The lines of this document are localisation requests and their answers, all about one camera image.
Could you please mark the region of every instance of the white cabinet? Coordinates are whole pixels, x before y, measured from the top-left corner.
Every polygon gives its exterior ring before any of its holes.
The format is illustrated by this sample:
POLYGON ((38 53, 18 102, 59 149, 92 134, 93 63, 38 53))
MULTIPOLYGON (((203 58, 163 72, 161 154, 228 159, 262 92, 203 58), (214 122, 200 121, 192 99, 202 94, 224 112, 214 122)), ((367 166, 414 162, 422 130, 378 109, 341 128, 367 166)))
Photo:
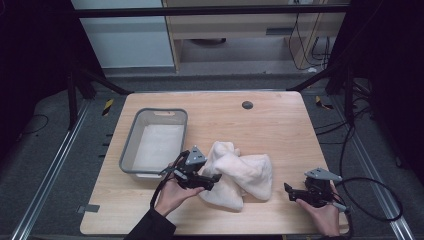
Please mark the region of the white cabinet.
MULTIPOLYGON (((162 7, 160 0, 72 0, 75 9, 162 7)), ((81 18, 106 75, 174 68, 164 17, 81 18)))

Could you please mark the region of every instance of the black sleeve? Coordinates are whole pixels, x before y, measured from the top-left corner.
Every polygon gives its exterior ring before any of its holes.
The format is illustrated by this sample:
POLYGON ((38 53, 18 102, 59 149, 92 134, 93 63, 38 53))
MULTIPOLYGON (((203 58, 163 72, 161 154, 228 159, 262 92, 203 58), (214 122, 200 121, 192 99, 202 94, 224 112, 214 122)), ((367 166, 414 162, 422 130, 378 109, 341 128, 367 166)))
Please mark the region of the black sleeve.
POLYGON ((154 209, 150 209, 124 240, 169 240, 175 225, 154 209))
POLYGON ((343 236, 336 236, 336 237, 328 237, 328 236, 325 236, 325 237, 322 237, 322 238, 320 238, 320 239, 318 239, 318 240, 346 240, 347 238, 345 238, 345 237, 343 237, 343 236))

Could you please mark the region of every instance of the wooden tabletop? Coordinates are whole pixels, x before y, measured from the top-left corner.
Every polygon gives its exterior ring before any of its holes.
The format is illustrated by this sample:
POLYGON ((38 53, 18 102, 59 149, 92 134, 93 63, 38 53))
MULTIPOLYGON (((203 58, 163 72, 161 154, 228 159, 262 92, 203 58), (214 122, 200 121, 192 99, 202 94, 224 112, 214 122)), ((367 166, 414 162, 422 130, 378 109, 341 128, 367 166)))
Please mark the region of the wooden tabletop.
MULTIPOLYGON (((186 200, 168 219, 176 234, 317 233, 309 215, 288 199, 283 183, 304 189, 304 172, 327 169, 301 95, 297 92, 136 93, 127 97, 98 176, 92 205, 85 212, 84 234, 127 234, 148 211, 158 182, 137 181, 119 168, 119 159, 134 116, 142 108, 182 108, 188 113, 185 149, 197 145, 207 155, 215 141, 233 142, 241 155, 268 154, 273 167, 272 197, 267 202, 244 198, 241 212, 186 200), (244 101, 253 108, 242 107, 244 101)), ((341 231, 348 228, 341 214, 341 231)))

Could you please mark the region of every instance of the hand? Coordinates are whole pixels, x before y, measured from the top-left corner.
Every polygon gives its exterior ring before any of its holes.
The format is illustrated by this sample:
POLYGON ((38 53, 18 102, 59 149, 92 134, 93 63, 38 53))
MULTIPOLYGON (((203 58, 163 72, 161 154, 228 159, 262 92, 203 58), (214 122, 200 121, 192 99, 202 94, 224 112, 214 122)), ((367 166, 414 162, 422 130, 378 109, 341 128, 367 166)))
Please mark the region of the hand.
POLYGON ((335 206, 329 204, 315 208, 302 199, 296 199, 296 202, 311 215, 315 226, 322 235, 340 236, 339 210, 335 206))
POLYGON ((178 208, 187 198, 196 196, 203 190, 205 190, 203 187, 183 189, 178 185, 176 179, 170 179, 160 192, 155 210, 166 217, 170 212, 178 208))

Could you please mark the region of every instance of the white cloth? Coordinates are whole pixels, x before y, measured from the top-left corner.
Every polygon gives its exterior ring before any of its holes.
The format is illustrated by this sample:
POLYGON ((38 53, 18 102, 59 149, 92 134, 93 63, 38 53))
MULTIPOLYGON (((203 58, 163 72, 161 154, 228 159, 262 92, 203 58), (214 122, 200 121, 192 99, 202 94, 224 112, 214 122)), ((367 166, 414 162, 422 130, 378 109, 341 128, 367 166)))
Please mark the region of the white cloth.
POLYGON ((272 165, 266 154, 239 156, 231 142, 215 142, 201 174, 222 174, 211 191, 199 196, 212 204, 236 211, 243 208, 242 193, 252 194, 260 200, 269 200, 272 193, 272 165))

